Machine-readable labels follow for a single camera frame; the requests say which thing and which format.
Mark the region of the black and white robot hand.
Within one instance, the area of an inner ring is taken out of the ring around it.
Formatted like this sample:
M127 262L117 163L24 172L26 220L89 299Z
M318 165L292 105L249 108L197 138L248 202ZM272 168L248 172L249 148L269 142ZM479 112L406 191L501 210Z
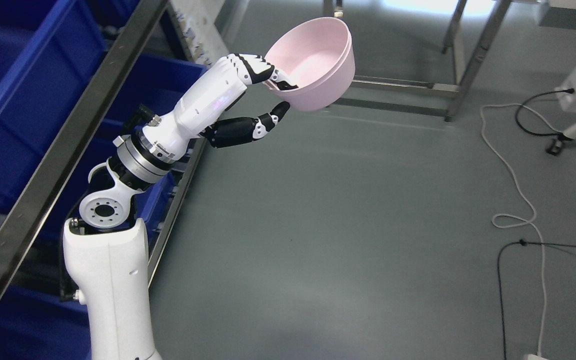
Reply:
M215 148L260 141L276 128L290 104L282 101L257 117L218 120L242 98L250 85L270 84L279 91L298 89L286 71L262 55L229 54L221 57L197 80L174 109L163 115L171 120L183 137L205 137Z

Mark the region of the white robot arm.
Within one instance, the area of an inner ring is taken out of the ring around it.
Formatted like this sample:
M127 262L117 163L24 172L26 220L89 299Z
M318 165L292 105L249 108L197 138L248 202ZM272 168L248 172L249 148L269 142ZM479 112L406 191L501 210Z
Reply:
M160 360L149 300L146 223L133 200L169 173L191 139L217 120L197 108L151 117L114 140L115 153L91 169L78 218L62 228L65 268L87 308L94 360Z

